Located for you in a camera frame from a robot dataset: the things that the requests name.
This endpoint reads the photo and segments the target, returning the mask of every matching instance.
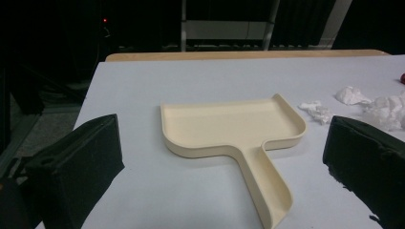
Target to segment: white table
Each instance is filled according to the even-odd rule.
[[[160,103],[262,99],[279,93],[307,121],[301,142],[268,152],[294,202],[278,229],[380,228],[371,211],[329,175],[322,154],[329,125],[297,109],[321,100],[337,115],[355,116],[333,96],[354,86],[369,98],[405,86],[405,55],[233,60],[105,62],[97,67],[76,127],[117,114],[125,169],[83,228],[262,228],[237,163],[230,157],[189,159],[163,143]],[[405,140],[405,131],[391,132]]]

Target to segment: table edge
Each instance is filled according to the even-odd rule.
[[[312,50],[312,51],[248,51],[248,52],[126,52],[113,53],[106,62],[156,61],[156,60],[204,60],[204,59],[253,59],[291,57],[343,57],[389,55],[379,50]]]

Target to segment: beige dustpan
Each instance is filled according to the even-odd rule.
[[[274,228],[283,219],[292,196],[266,150],[296,145],[306,123],[279,94],[243,102],[162,104],[161,118],[173,153],[235,158],[264,227]]]

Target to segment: gray carpet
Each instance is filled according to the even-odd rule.
[[[74,128],[79,104],[47,104],[42,114],[22,114],[11,97],[11,142],[0,155],[0,177],[13,172],[21,159],[34,156],[54,144]]]
[[[24,141],[17,149],[15,156],[33,156],[41,149],[55,143],[72,131],[77,120],[78,112],[63,111],[55,113],[44,112]]]

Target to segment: white tissue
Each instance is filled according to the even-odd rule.
[[[330,123],[333,118],[333,113],[328,108],[322,106],[318,100],[310,103],[301,103],[298,108],[307,111],[313,119],[320,121],[322,125]]]
[[[357,103],[369,104],[372,102],[372,100],[363,95],[359,89],[352,86],[343,88],[337,92],[335,97],[338,101],[346,105],[353,105]]]
[[[405,92],[378,97],[365,108],[361,119],[385,131],[405,129]]]

